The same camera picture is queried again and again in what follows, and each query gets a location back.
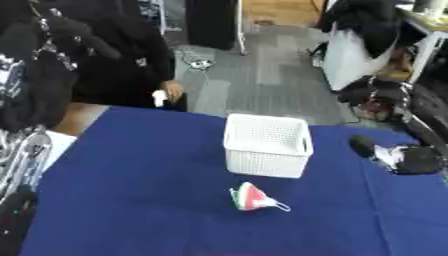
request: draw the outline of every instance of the floor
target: floor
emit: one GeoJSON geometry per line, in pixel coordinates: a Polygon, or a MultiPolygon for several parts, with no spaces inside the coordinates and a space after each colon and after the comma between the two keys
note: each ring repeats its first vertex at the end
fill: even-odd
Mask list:
{"type": "Polygon", "coordinates": [[[299,117],[313,125],[356,122],[347,106],[337,102],[321,69],[311,65],[307,49],[322,40],[324,35],[310,28],[257,26],[247,35],[247,56],[181,45],[177,79],[189,94],[192,112],[299,117]],[[216,65],[204,73],[182,61],[196,58],[216,65]]]}

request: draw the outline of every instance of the white object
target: white object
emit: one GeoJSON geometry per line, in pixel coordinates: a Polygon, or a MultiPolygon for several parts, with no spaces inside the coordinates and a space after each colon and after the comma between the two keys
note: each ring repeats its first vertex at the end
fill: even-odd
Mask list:
{"type": "Polygon", "coordinates": [[[448,0],[432,0],[429,7],[429,17],[438,20],[443,16],[443,12],[448,5],[448,0]]]}
{"type": "Polygon", "coordinates": [[[405,11],[405,20],[407,23],[427,35],[426,38],[418,43],[419,51],[414,61],[414,71],[408,81],[409,83],[413,84],[417,82],[426,65],[428,65],[430,60],[442,48],[443,43],[448,38],[448,32],[431,30],[428,27],[419,24],[419,22],[417,22],[415,18],[412,18],[410,16],[411,14],[406,13],[406,11],[412,12],[412,5],[398,5],[397,8],[405,11]]]}
{"type": "Polygon", "coordinates": [[[162,90],[155,91],[152,94],[152,97],[154,98],[154,105],[156,108],[163,107],[163,102],[168,99],[166,92],[162,90]]]}
{"type": "Polygon", "coordinates": [[[331,90],[339,91],[363,76],[373,75],[387,65],[395,45],[378,58],[367,52],[364,40],[351,30],[334,26],[322,65],[331,90]]]}
{"type": "Polygon", "coordinates": [[[313,144],[306,121],[231,114],[224,137],[230,172],[300,178],[313,144]]]}
{"type": "Polygon", "coordinates": [[[51,138],[53,147],[50,151],[47,162],[45,163],[44,171],[50,168],[76,141],[76,137],[62,133],[47,131],[47,134],[51,138]]]}
{"type": "Polygon", "coordinates": [[[215,65],[213,60],[197,60],[190,63],[191,68],[199,70],[206,70],[213,65],[215,65]]]}

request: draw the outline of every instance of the white paper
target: white paper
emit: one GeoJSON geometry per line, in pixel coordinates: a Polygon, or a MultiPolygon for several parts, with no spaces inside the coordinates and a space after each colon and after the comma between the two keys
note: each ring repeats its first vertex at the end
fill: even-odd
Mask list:
{"type": "Polygon", "coordinates": [[[51,149],[50,156],[45,164],[44,171],[51,167],[67,149],[76,141],[76,137],[65,135],[62,133],[47,131],[48,136],[51,138],[53,148],[51,149]]]}

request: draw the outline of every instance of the white box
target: white box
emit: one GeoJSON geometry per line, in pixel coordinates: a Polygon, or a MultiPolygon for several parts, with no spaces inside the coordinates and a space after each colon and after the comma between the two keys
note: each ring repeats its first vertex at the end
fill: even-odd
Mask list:
{"type": "Polygon", "coordinates": [[[231,114],[224,135],[233,173],[300,178],[313,154],[308,123],[287,117],[231,114]]]}

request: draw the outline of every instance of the white plastic basket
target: white plastic basket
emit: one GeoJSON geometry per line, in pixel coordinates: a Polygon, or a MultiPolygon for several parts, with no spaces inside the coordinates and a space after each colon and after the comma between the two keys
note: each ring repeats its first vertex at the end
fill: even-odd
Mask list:
{"type": "Polygon", "coordinates": [[[306,121],[231,114],[224,135],[227,169],[233,173],[300,178],[313,154],[306,121]]]}

